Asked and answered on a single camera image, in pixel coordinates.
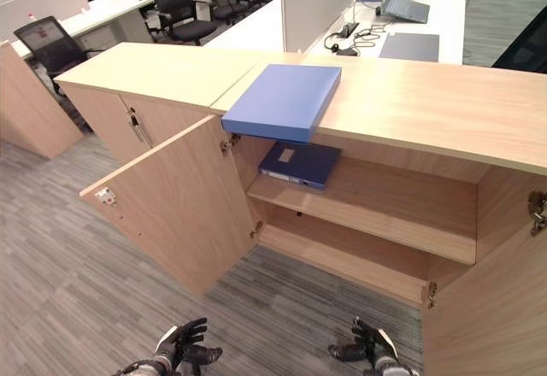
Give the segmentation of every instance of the door hinge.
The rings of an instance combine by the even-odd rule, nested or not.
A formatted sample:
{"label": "door hinge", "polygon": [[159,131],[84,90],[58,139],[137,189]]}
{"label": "door hinge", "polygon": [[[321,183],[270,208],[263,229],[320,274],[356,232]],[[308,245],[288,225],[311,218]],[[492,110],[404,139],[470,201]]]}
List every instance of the door hinge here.
{"label": "door hinge", "polygon": [[427,308],[432,309],[435,308],[437,305],[437,300],[435,299],[435,296],[437,296],[437,282],[430,282],[427,286]]}
{"label": "door hinge", "polygon": [[261,220],[259,220],[257,223],[256,223],[256,226],[255,226],[255,229],[252,230],[249,234],[249,236],[251,238],[254,238],[256,236],[256,234],[262,229],[262,226],[264,225],[264,222],[262,222]]}
{"label": "door hinge", "polygon": [[528,214],[532,217],[534,236],[547,227],[547,192],[533,191],[528,195]]}
{"label": "door hinge", "polygon": [[232,148],[232,147],[235,147],[239,140],[241,139],[241,136],[239,134],[232,134],[230,139],[228,141],[224,141],[222,140],[221,141],[221,151],[222,151],[222,155],[223,156],[227,156],[228,155],[228,151]]}

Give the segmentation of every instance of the dark blue binder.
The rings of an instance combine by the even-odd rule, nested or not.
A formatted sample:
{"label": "dark blue binder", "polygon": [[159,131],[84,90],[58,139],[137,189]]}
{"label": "dark blue binder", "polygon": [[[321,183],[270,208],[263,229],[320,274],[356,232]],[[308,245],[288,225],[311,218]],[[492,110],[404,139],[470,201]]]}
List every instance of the dark blue binder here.
{"label": "dark blue binder", "polygon": [[342,68],[270,64],[222,117],[228,132],[308,143]]}
{"label": "dark blue binder", "polygon": [[325,189],[340,149],[318,144],[277,142],[262,160],[261,173],[301,185]]}

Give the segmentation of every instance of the chair armrest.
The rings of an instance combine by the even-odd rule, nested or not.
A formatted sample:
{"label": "chair armrest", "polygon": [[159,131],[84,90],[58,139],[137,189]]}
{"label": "chair armrest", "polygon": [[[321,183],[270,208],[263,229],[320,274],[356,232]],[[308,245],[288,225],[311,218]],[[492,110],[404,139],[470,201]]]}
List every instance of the chair armrest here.
{"label": "chair armrest", "polygon": [[209,6],[213,5],[212,0],[194,0],[194,3],[205,3],[205,4],[208,4]]}

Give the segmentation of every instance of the gray carpet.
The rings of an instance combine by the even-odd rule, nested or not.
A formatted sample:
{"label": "gray carpet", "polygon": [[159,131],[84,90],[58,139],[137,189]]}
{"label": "gray carpet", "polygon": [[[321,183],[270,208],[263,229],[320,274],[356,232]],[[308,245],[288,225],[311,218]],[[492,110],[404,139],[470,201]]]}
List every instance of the gray carpet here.
{"label": "gray carpet", "polygon": [[545,6],[547,0],[470,0],[464,64],[491,66]]}
{"label": "gray carpet", "polygon": [[150,355],[173,324],[206,315],[225,354],[210,375],[359,375],[331,359],[355,314],[421,368],[418,312],[260,247],[203,298],[188,294],[76,193],[116,168],[97,137],[46,161],[0,158],[2,376],[98,376]]}

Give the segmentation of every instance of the laptop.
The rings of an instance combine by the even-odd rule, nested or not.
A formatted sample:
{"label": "laptop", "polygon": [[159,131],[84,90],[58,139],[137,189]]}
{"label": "laptop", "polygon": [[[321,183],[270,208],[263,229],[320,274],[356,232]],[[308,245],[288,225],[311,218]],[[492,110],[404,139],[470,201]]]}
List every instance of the laptop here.
{"label": "laptop", "polygon": [[382,12],[399,19],[427,23],[429,4],[414,0],[382,0]]}
{"label": "laptop", "polygon": [[264,157],[258,169],[270,177],[324,190],[326,179],[340,151],[338,148],[325,145],[278,141]]}

